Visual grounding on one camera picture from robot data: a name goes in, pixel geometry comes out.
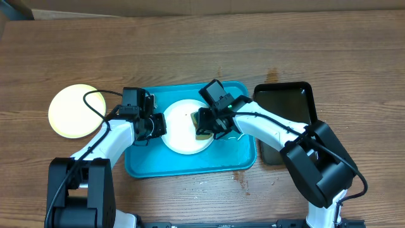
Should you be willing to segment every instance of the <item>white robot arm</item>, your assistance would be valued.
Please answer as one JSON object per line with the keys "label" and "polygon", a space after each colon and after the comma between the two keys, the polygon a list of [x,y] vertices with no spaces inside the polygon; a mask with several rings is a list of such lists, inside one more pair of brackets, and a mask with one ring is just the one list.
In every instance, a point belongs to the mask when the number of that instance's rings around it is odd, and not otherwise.
{"label": "white robot arm", "polygon": [[[93,152],[87,155],[84,160],[92,161],[95,158],[109,159],[111,168],[120,158],[121,154],[131,146],[135,141],[134,123],[126,120],[110,120],[111,130],[107,137],[93,149]],[[80,151],[74,153],[71,157],[74,159],[80,158],[89,147],[91,147],[101,136],[106,132],[107,125],[103,123],[100,131],[90,140],[90,142]]]}
{"label": "white robot arm", "polygon": [[[272,119],[290,127],[292,130],[295,130],[299,133],[303,134],[306,131],[306,123],[297,123],[286,120],[273,113],[270,113],[269,111],[264,110],[256,102],[245,104],[238,110],[238,112],[264,114],[267,117],[271,117]],[[294,141],[297,139],[297,136],[295,134],[281,128],[279,125],[263,117],[255,117],[253,115],[236,115],[234,117],[234,123],[241,133],[254,136],[278,151],[284,148],[284,145],[288,141]],[[308,156],[310,156],[310,154],[314,154],[314,156],[317,156],[316,151],[314,151],[313,149],[308,151],[307,154]],[[319,208],[311,203],[308,203],[308,215],[306,217],[307,225],[310,228],[333,228],[333,219],[335,217],[335,212],[337,209],[336,203],[338,200],[342,199],[346,195],[346,192],[346,189],[341,190],[341,192],[333,198],[333,203],[327,208]],[[337,223],[340,223],[340,220],[340,213],[338,213]]]}

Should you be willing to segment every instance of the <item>yellow plate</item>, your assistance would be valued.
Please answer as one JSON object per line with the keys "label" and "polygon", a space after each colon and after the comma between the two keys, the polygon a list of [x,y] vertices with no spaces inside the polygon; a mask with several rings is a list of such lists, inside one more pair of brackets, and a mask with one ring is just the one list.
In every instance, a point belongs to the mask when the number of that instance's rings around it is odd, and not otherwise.
{"label": "yellow plate", "polygon": [[[48,119],[53,130],[63,137],[76,139],[94,132],[102,119],[83,102],[83,95],[96,88],[77,84],[60,91],[49,105]],[[103,95],[95,92],[87,95],[86,101],[102,115],[106,114]]]}

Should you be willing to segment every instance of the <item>white plate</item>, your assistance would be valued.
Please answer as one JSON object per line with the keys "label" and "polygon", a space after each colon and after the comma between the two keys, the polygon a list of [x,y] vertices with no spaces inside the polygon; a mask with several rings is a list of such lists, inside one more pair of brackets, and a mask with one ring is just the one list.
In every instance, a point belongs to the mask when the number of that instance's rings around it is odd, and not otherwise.
{"label": "white plate", "polygon": [[167,133],[162,136],[162,140],[166,146],[183,155],[192,155],[207,148],[213,142],[213,137],[196,140],[196,128],[190,116],[198,109],[206,107],[206,104],[194,99],[184,99],[171,104],[163,113]]}

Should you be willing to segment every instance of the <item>cardboard box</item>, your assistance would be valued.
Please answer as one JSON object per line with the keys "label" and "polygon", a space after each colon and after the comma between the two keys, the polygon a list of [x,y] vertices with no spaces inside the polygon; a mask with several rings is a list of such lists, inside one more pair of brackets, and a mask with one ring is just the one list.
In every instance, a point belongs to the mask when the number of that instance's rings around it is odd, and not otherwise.
{"label": "cardboard box", "polygon": [[114,16],[401,10],[404,0],[21,0],[29,8]]}
{"label": "cardboard box", "polygon": [[84,19],[84,18],[100,18],[100,17],[117,17],[111,15],[71,13],[71,12],[52,11],[44,9],[32,9],[32,14],[35,20],[67,20],[67,19]]}

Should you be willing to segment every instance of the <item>wood grain surface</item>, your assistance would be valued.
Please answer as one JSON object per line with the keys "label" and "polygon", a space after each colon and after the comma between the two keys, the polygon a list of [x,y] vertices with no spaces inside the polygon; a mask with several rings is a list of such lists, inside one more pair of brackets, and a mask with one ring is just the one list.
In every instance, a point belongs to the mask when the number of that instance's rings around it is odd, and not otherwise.
{"label": "wood grain surface", "polygon": [[[64,139],[47,120],[72,84],[123,86],[305,80],[320,119],[370,185],[343,217],[405,226],[405,11],[279,13],[8,22],[0,42],[0,226],[42,227],[50,161],[92,136]],[[120,98],[105,95],[108,108]],[[304,218],[306,200],[283,166],[137,180],[120,158],[116,204],[145,221]],[[350,193],[360,191],[355,179]]]}

